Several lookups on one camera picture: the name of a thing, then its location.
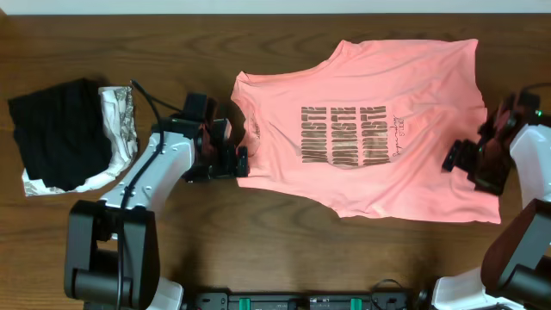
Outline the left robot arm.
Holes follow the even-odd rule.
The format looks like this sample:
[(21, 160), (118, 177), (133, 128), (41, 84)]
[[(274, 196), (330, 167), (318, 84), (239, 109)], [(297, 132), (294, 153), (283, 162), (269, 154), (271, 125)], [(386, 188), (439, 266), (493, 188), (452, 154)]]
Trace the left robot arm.
[(229, 140), (217, 102), (187, 95), (158, 119), (125, 177), (98, 201), (77, 201), (68, 218), (65, 294), (87, 309), (180, 309), (183, 286), (160, 275), (156, 213), (180, 180), (247, 177), (247, 150)]

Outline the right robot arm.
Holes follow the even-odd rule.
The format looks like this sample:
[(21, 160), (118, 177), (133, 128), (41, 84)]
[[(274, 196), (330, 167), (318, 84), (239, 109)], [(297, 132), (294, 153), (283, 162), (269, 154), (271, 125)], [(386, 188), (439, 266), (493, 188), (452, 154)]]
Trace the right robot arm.
[(487, 250), (482, 265), (436, 281), (433, 309), (548, 309), (550, 307), (550, 115), (538, 84), (506, 97), (478, 130), (480, 140), (457, 140), (443, 169), (467, 173), (478, 191), (502, 195), (517, 170), (523, 209)]

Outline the pink printed t-shirt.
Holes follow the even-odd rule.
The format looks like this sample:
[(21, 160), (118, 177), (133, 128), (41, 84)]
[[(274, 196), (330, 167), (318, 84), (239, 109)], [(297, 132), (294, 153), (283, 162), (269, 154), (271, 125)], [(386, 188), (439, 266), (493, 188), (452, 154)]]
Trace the pink printed t-shirt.
[(495, 195), (443, 162), (487, 110), (475, 39), (340, 42), (304, 71), (241, 72), (250, 172), (243, 188), (303, 196), (340, 217), (500, 222)]

